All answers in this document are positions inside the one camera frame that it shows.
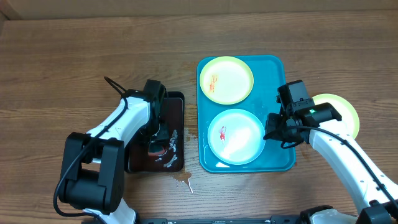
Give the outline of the pink green sponge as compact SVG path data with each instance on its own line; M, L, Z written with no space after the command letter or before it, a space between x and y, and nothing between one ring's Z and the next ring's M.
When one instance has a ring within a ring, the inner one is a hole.
M166 153L166 148L161 144L151 144L148 150L148 156L161 156Z

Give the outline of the yellow plate front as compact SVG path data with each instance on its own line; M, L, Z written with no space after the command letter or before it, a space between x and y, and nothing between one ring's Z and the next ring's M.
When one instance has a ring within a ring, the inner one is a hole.
M330 103L342 116L342 122L345 123L347 130L355 139L359 133L360 120L357 111L353 105L341 96L324 93L313 97L314 103Z

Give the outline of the yellow plate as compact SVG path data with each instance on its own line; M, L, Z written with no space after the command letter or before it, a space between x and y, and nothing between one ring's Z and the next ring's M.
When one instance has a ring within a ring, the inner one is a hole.
M357 111L353 105L341 96L324 93L313 97L314 103L330 103L342 116L342 122L345 123L347 130L355 139L359 133L360 120Z
M233 105L249 96L254 86L254 75L241 59L222 56L205 64L199 75L199 84L211 101Z

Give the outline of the light blue plate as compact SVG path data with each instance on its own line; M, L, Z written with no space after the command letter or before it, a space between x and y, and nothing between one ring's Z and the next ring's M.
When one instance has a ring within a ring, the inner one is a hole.
M228 109L211 121L207 138L217 158L240 166L260 156L266 143L264 135L264 126L254 114L242 109Z

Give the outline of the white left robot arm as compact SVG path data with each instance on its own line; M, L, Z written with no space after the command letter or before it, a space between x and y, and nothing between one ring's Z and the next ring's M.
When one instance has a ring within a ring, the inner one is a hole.
M104 217L114 218L118 209L127 209L122 203L124 171L133 137L158 152L169 144L168 128L160 121L165 87L122 88L119 94L119 106L100 125L86 134L71 133L65 141L53 195L53 207L63 217L90 216L101 223Z

